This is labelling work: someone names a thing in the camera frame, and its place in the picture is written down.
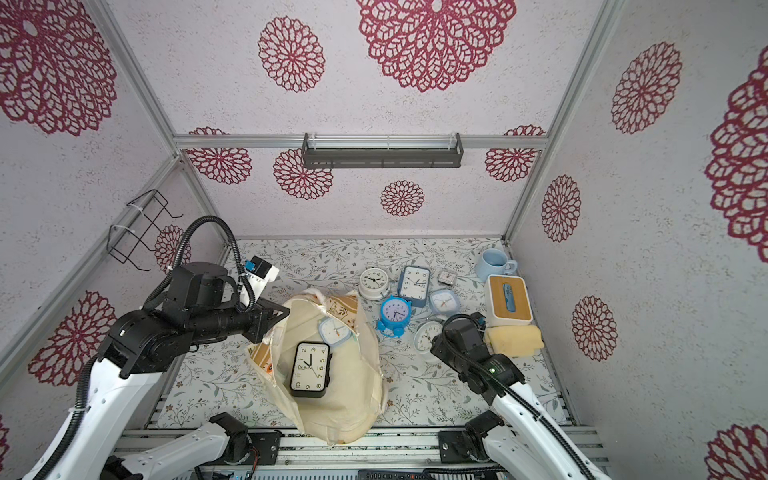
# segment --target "black wire rack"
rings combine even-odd
[[[147,195],[151,195],[151,197],[149,198],[149,200],[147,200],[147,203],[146,203],[146,205],[144,207],[140,207],[137,204],[137,202],[139,202],[140,200],[146,198]],[[149,215],[147,215],[147,209],[150,208],[150,206],[152,205],[153,201],[157,202],[157,204],[160,205],[161,208],[159,209],[157,214],[154,215],[154,217],[150,217]],[[139,217],[136,217],[136,220],[138,220],[141,217],[144,217],[147,220],[149,220],[149,224],[147,225],[147,228],[145,228],[144,231],[141,232],[141,235],[137,235],[136,234],[136,230],[131,228],[131,226],[136,222],[136,220],[131,222],[131,225],[110,225],[109,226],[109,232],[107,233],[107,253],[109,253],[109,255],[112,258],[114,258],[115,260],[117,260],[120,263],[125,264],[126,262],[128,262],[131,265],[133,265],[134,267],[136,267],[138,270],[141,270],[142,272],[149,272],[149,271],[151,271],[151,269],[141,268],[140,266],[138,266],[131,259],[131,255],[134,253],[134,251],[136,251],[136,249],[138,248],[139,245],[143,245],[144,248],[146,248],[150,252],[154,252],[155,251],[154,248],[150,247],[149,245],[147,245],[144,242],[144,236],[146,236],[147,232],[152,230],[152,228],[157,230],[158,234],[162,231],[162,229],[159,228],[155,222],[160,217],[160,215],[163,214],[163,212],[168,214],[168,216],[170,218],[182,218],[184,216],[184,214],[173,215],[168,210],[168,208],[167,208],[168,207],[168,200],[163,196],[163,194],[160,193],[160,191],[158,191],[156,189],[147,190],[146,192],[142,193],[138,197],[136,197],[133,200],[131,200],[130,202],[128,202],[126,205],[129,206],[129,207],[136,208],[137,210],[139,210],[139,212],[141,212],[141,215]],[[131,247],[131,250],[128,251],[127,254],[123,253],[123,251],[118,249],[118,243],[120,243],[123,235],[117,235],[118,239],[114,241],[114,245],[112,244],[113,233],[117,232],[118,230],[123,230],[125,233],[129,233],[133,238],[136,239],[136,243],[133,244],[133,246]]]

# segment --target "square alarm clock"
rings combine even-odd
[[[429,288],[429,269],[422,266],[408,265],[400,272],[397,296],[408,300],[411,306],[421,308],[427,304]]]
[[[296,397],[318,399],[326,394],[330,382],[331,347],[325,342],[299,342],[293,360],[290,393]]]

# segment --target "table surface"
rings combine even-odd
[[[435,277],[441,268],[458,272],[451,288],[462,303],[462,312],[485,310],[485,290],[475,275],[477,256],[485,249],[502,247],[499,238],[442,238],[408,240],[241,240],[243,259],[262,257],[280,268],[277,280],[263,294],[282,303],[313,286],[324,293],[347,293],[357,286],[361,272],[383,268],[397,280],[405,265],[432,271],[430,291],[445,288]],[[233,259],[226,267],[233,269]],[[376,324],[381,301],[362,299],[368,317]],[[441,362],[427,362],[413,347],[416,328],[432,315],[429,307],[413,310],[401,339],[379,336],[379,355],[389,400],[377,426],[464,425],[488,409],[481,396],[459,381]],[[264,396],[261,383],[245,360],[248,342],[234,336],[222,343],[202,346],[187,354],[178,376],[161,406],[155,428],[196,428],[212,415],[229,412],[250,427],[292,426]],[[515,364],[552,417],[570,425],[542,353],[518,357]]]

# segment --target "yellow sponge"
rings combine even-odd
[[[491,343],[495,353],[508,357],[533,356],[544,347],[541,330],[535,325],[493,326],[485,331],[485,341]]]

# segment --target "red floral pattern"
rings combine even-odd
[[[259,39],[259,58],[267,74],[288,91],[314,88],[326,70],[323,47],[312,30],[295,18],[275,18]]]
[[[190,135],[228,135],[218,128],[201,127]],[[197,171],[220,184],[238,184],[250,175],[250,157],[245,148],[188,148]]]
[[[728,219],[728,234],[757,247],[768,263],[768,47],[749,79],[730,93],[728,112],[710,139],[710,205]]]
[[[550,240],[561,242],[570,237],[581,215],[581,198],[573,178],[555,178],[541,203],[541,224]]]
[[[514,0],[357,0],[360,33],[382,73],[404,88],[445,90],[488,63]]]
[[[277,184],[296,198],[314,200],[327,194],[333,185],[333,172],[329,168],[306,168],[301,150],[280,153],[272,166]]]
[[[74,385],[116,319],[109,300],[99,292],[85,292],[29,363],[28,371],[40,383]]]
[[[760,425],[732,425],[728,430],[718,430],[707,447],[707,480],[768,478],[768,432]]]
[[[614,314],[594,296],[586,296],[579,300],[574,308],[571,329],[578,348],[589,358],[607,360],[616,348],[616,322]]]
[[[381,201],[388,214],[407,217],[424,204],[424,190],[413,182],[398,180],[384,187]]]
[[[157,240],[154,241],[154,258],[163,273],[168,273],[168,267],[174,262],[176,249],[179,247],[182,233],[184,233],[184,230],[181,227],[168,225],[157,235]],[[181,264],[189,263],[191,259],[192,247],[187,243],[187,248],[184,249],[184,255],[181,258]]]
[[[616,128],[633,134],[652,125],[680,83],[680,52],[664,41],[641,53],[621,75],[611,108]]]
[[[80,135],[111,116],[118,76],[77,0],[0,2],[0,103],[13,121]]]
[[[542,136],[546,133],[541,127],[520,125],[504,135]],[[520,180],[528,176],[537,154],[534,148],[492,148],[485,154],[485,170],[496,180]]]
[[[2,415],[0,415],[0,472],[2,472],[2,463],[5,460],[5,454],[11,448],[8,445],[8,429],[2,424]]]

